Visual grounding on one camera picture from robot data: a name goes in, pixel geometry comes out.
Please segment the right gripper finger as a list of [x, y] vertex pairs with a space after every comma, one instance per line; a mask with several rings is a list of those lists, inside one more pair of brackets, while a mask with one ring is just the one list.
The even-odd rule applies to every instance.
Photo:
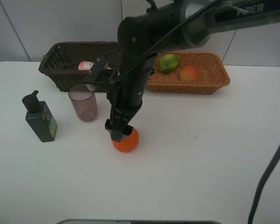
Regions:
[[120, 122], [117, 120], [107, 119], [105, 129], [109, 132], [111, 140], [121, 142], [123, 139], [123, 131], [120, 127]]
[[133, 132], [133, 127], [130, 125], [127, 125], [124, 130], [123, 130], [123, 135], [124, 136], [130, 136]]

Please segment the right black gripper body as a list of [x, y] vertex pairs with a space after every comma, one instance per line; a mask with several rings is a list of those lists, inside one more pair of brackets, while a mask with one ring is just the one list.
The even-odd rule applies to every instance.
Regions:
[[152, 53], [128, 73], [111, 84], [107, 95], [111, 103], [106, 127], [126, 127], [142, 106], [142, 97], [151, 75], [156, 53]]

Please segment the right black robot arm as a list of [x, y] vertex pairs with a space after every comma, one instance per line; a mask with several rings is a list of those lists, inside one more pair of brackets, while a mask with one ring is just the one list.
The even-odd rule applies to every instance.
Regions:
[[109, 79], [110, 118], [117, 142], [132, 133], [130, 120], [142, 106], [144, 89], [159, 53], [203, 46], [214, 33], [280, 22], [280, 0], [175, 0], [163, 7], [150, 1], [146, 14], [126, 17], [117, 36], [121, 57]]

